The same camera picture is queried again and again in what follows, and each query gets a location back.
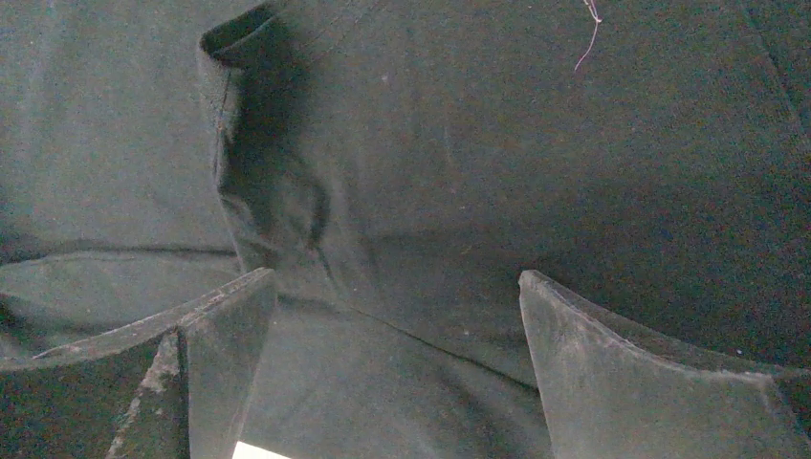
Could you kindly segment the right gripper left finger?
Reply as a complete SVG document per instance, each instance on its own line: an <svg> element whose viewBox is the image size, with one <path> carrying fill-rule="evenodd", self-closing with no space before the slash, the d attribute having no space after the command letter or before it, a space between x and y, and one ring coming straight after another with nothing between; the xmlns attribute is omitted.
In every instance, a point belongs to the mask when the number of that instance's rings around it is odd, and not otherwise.
<svg viewBox="0 0 811 459"><path fill-rule="evenodd" d="M277 301L257 269L195 300L1 361L5 458L229 458Z"/></svg>

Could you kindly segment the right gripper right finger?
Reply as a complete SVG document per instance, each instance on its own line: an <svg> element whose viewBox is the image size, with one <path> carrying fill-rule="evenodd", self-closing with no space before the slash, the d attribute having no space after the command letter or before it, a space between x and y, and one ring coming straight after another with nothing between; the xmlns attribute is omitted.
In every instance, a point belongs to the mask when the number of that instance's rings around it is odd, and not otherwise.
<svg viewBox="0 0 811 459"><path fill-rule="evenodd" d="M687 344L537 271L520 308L558 458L806 458L810 373Z"/></svg>

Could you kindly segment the black t shirt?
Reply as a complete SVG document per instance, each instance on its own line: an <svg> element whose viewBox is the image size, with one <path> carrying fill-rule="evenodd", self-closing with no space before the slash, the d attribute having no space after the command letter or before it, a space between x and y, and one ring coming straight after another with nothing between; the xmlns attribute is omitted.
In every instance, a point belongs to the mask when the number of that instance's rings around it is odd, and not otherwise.
<svg viewBox="0 0 811 459"><path fill-rule="evenodd" d="M558 458L526 271L810 373L810 5L3 2L1 361L257 269L284 458Z"/></svg>

